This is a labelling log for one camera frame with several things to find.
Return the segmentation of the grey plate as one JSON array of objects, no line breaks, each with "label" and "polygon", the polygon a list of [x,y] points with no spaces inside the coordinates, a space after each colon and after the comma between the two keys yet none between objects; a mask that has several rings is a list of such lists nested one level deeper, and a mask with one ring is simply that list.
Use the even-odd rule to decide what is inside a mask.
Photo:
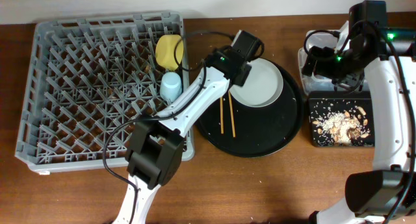
[{"label": "grey plate", "polygon": [[240,104],[260,108],[271,105],[283,91],[283,75],[277,65],[258,58],[249,63],[251,71],[243,86],[233,85],[231,96]]}]

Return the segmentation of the wooden chopstick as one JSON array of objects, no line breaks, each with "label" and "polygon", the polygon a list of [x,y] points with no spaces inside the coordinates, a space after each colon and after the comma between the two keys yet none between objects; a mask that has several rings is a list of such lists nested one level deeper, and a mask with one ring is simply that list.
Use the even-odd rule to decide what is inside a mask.
[{"label": "wooden chopstick", "polygon": [[235,120],[234,120],[234,113],[233,113],[233,103],[231,98],[231,92],[228,91],[228,100],[229,100],[229,111],[230,111],[230,119],[231,119],[231,131],[233,138],[236,138],[236,132],[235,132]]},{"label": "wooden chopstick", "polygon": [[224,103],[223,103],[223,97],[220,98],[220,133],[224,134]]}]

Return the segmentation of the light blue cup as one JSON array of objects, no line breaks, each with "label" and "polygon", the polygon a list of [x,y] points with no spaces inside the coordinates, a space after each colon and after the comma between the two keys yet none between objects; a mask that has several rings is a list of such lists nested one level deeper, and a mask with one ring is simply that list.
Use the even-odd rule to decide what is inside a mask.
[{"label": "light blue cup", "polygon": [[162,76],[160,95],[169,102],[173,103],[182,94],[182,80],[175,72],[167,72]]}]

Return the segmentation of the yellow bowl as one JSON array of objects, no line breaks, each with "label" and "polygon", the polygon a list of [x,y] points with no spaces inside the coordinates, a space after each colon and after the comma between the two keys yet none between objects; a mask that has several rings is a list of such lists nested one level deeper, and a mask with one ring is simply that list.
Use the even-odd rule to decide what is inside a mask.
[{"label": "yellow bowl", "polygon": [[184,56],[184,45],[181,36],[166,34],[159,38],[155,49],[155,58],[158,65],[168,71],[175,71]]}]

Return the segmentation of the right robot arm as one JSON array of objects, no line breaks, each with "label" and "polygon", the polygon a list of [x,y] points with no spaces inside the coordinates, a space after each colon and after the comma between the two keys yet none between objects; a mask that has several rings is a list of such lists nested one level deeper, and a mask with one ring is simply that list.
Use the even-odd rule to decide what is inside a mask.
[{"label": "right robot arm", "polygon": [[390,27],[384,1],[352,6],[333,47],[304,47],[302,74],[355,91],[367,81],[374,121],[372,171],[348,177],[344,197],[310,223],[387,223],[415,215],[415,31]]}]

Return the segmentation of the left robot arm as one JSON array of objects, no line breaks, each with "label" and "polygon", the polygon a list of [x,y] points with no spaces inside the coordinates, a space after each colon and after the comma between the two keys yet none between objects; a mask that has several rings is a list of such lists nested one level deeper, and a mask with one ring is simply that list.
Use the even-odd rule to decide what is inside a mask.
[{"label": "left robot arm", "polygon": [[227,45],[204,58],[197,79],[168,107],[155,116],[141,115],[125,154],[127,191],[115,223],[145,223],[158,190],[180,166],[185,136],[198,118],[229,88],[242,86],[255,59],[255,49]]}]

